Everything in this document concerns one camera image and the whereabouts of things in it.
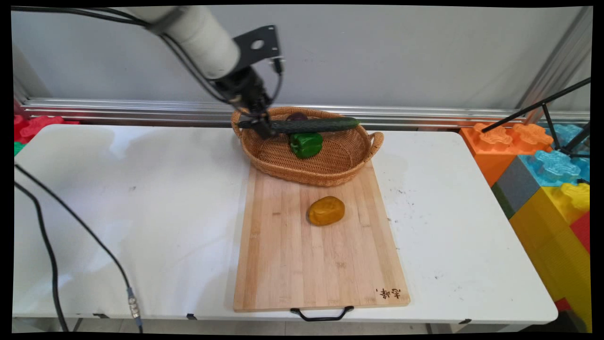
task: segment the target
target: wooden cutting board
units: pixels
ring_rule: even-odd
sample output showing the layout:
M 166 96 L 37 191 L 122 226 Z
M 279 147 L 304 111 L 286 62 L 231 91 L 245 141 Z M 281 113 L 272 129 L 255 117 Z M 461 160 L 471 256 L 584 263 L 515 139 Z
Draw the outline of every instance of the wooden cutting board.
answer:
M 310 224 L 325 196 L 342 220 Z M 250 167 L 234 310 L 405 306 L 410 298 L 373 165 L 335 187 L 302 185 Z

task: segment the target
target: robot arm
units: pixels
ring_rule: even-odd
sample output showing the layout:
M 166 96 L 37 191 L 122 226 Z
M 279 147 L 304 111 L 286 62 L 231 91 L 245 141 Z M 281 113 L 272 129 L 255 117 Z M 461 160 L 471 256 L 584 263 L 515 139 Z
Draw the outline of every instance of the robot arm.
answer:
M 251 45 L 244 46 L 242 50 L 242 46 L 238 45 L 238 42 L 250 43 L 250 40 L 256 43 L 253 40 L 255 31 L 238 37 L 248 35 L 238 41 L 232 39 L 206 6 L 144 6 L 128 9 L 138 18 L 151 23 L 150 31 L 171 36 L 191 57 L 203 77 L 229 103 L 246 108 L 252 117 L 252 127 L 261 137 L 275 135 L 266 112 L 272 99 L 268 97 L 262 79 L 251 66 L 259 61 L 259 56 L 249 53 L 258 54 L 254 50 L 259 49 Z M 272 30 L 274 38 L 275 46 L 268 47 L 274 56 L 275 52 L 278 54 L 276 31 L 274 26 L 267 28 Z M 258 40 L 261 40 L 258 43 L 260 45 L 266 43 L 262 39 Z M 280 59 L 274 58 L 273 61 L 275 70 L 280 73 Z

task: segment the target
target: yellow potato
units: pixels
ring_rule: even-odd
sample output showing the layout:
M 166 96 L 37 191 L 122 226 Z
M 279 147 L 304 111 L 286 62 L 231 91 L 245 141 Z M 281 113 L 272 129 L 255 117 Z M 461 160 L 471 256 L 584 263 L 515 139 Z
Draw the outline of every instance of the yellow potato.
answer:
M 308 209 L 308 219 L 316 226 L 326 226 L 341 220 L 344 211 L 344 202 L 334 196 L 327 196 L 312 203 Z

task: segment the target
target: cable connector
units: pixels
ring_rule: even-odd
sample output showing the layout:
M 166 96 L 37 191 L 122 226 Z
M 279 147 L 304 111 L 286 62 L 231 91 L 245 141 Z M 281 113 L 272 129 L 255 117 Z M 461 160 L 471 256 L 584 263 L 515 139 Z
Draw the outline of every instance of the cable connector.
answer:
M 141 320 L 141 313 L 138 308 L 137 298 L 134 296 L 132 288 L 128 287 L 128 306 L 130 307 L 130 314 L 132 314 L 132 318 L 137 323 L 137 326 L 143 325 L 143 320 Z

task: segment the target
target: white wall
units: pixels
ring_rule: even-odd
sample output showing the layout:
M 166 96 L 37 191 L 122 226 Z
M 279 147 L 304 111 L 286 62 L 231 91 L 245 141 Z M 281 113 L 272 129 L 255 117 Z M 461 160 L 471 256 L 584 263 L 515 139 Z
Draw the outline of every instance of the white wall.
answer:
M 591 53 L 581 63 L 577 72 L 568 82 L 567 87 L 591 77 Z M 549 105 L 552 111 L 589 111 L 591 101 L 591 84 L 575 90 L 564 97 L 556 99 Z
M 387 5 L 214 5 L 233 36 L 276 24 L 280 103 L 513 108 L 579 11 Z M 33 96 L 211 102 L 142 28 L 69 14 L 11 13 Z M 257 65 L 269 92 L 276 76 Z

